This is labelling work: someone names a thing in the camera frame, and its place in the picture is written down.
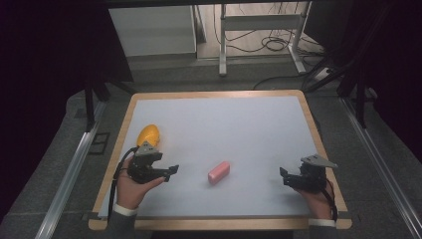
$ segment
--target white sleeve cuff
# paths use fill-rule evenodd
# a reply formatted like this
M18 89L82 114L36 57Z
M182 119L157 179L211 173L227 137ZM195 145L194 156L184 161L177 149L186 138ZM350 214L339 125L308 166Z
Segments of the white sleeve cuff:
M313 219L313 218L310 218L309 225L310 226L330 226L330 227L335 227L335 222L333 220Z
M119 206L117 204L114 205L114 211L118 214L123 215L123 216L133 216L133 215L136 215L136 213L137 213L137 209L130 210L130 209L124 208L122 206Z

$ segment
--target white wall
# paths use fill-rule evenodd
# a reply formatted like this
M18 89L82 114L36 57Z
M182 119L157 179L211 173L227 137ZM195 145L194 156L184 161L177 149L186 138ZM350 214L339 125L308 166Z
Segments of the white wall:
M191 6L109 9L127 57L195 53Z

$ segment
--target hand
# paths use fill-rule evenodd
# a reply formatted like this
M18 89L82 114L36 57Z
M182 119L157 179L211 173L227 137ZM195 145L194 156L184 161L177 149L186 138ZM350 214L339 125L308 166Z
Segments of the hand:
M164 177L156 178L144 184L139 184L133 181L127 175L127 167L132 158L127 159L123 163L122 170L118 176L117 181L117 204L124 208L133 210L136 209L143 200L145 194L152 188L158 186L164 181Z
M334 199L334 192L332 182L327 181L325 190L328 192L329 196ZM316 219L326 219L331 220L331 208L329 207L329 203L326 200L325 196L322 192L317 194L306 192L300 189L295 189L296 192L300 193L301 196L307 201L308 207L313 215L313 218Z

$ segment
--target yellow object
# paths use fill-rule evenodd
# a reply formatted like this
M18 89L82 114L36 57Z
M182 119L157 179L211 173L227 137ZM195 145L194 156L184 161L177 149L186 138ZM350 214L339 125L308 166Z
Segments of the yellow object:
M137 137L136 145L141 146L145 141L148 141L152 146L157 146L159 143L159 130L155 124L147 125Z

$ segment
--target pink block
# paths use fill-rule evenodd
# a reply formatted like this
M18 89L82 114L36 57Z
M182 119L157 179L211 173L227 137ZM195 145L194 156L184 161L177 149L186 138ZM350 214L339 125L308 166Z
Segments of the pink block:
M228 175L230 172L230 163L228 161L223 161L222 163L218 164L214 169L212 169L208 173L208 181L215 185L219 182L223 177Z

